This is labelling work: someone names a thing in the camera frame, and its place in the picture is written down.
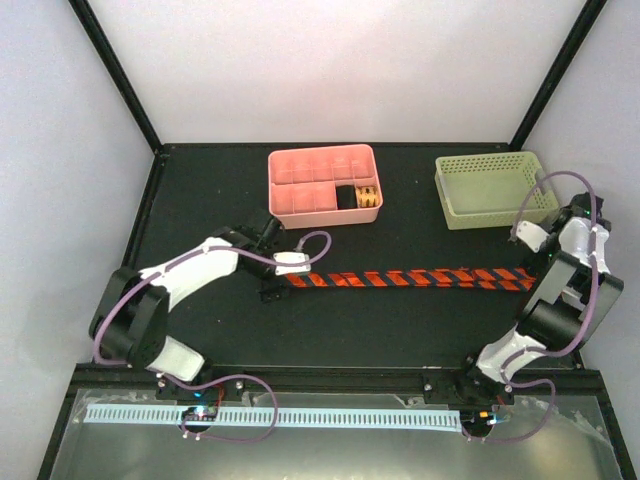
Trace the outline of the orange navy striped tie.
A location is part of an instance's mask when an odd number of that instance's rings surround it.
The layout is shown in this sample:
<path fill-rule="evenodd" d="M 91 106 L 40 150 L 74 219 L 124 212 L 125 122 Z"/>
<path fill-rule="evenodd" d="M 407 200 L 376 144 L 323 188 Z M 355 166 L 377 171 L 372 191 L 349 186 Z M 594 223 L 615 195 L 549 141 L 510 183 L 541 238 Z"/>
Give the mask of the orange navy striped tie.
<path fill-rule="evenodd" d="M 291 288 L 443 288 L 527 292 L 536 278 L 522 268 L 412 269 L 287 274 Z"/>

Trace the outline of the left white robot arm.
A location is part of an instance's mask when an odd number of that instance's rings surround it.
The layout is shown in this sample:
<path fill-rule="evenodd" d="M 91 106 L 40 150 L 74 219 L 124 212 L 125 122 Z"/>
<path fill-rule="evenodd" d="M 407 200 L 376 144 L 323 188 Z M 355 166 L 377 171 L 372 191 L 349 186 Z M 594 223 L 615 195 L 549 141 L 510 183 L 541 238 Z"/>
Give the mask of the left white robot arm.
<path fill-rule="evenodd" d="M 89 327 L 93 360 L 167 374 L 193 399 L 214 388 L 205 357 L 168 333 L 169 314 L 206 285 L 246 271 L 275 275 L 275 247 L 284 227 L 266 212 L 245 225 L 221 227 L 201 244 L 154 267 L 121 267 L 110 277 Z"/>

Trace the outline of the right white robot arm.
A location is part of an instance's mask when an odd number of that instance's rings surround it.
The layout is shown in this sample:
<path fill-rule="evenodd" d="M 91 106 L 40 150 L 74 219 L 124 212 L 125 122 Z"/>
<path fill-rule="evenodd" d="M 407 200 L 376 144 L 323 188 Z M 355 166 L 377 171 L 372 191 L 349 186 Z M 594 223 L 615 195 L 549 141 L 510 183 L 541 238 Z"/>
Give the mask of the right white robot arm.
<path fill-rule="evenodd" d="M 575 338 L 581 348 L 604 320 L 624 282 L 605 261 L 611 222 L 602 216 L 603 203 L 585 192 L 539 224 L 517 222 L 514 238 L 531 251 L 524 267 L 535 280 L 515 326 L 470 357 L 455 377 L 461 400 L 476 403 L 495 394 L 520 369 Z"/>

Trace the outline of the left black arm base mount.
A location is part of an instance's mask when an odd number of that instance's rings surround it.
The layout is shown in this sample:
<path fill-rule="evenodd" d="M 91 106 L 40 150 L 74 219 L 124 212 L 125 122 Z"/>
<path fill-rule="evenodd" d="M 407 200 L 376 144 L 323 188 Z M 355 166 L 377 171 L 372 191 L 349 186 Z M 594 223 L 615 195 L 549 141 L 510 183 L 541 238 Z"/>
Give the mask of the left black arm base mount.
<path fill-rule="evenodd" d="M 221 375 L 222 371 L 219 369 L 206 368 L 197 374 L 192 381 L 182 380 L 186 387 L 176 384 L 167 376 L 163 376 L 158 380 L 156 398 L 175 401 L 178 404 L 194 402 L 209 405 L 225 399 L 235 400 L 250 382 L 243 375 L 230 375 L 225 377 L 223 382 L 211 385 L 211 382 L 220 378 Z"/>

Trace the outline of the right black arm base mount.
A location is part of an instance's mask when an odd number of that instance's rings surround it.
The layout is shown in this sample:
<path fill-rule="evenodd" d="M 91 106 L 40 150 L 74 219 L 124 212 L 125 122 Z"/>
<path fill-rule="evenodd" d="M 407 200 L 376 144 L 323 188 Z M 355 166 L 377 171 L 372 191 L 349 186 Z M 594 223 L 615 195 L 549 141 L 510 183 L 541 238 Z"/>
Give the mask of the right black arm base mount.
<path fill-rule="evenodd" d="M 505 390 L 504 384 L 490 379 L 477 367 L 428 369 L 423 372 L 422 383 L 426 403 L 459 409 L 514 403 L 514 395 Z"/>

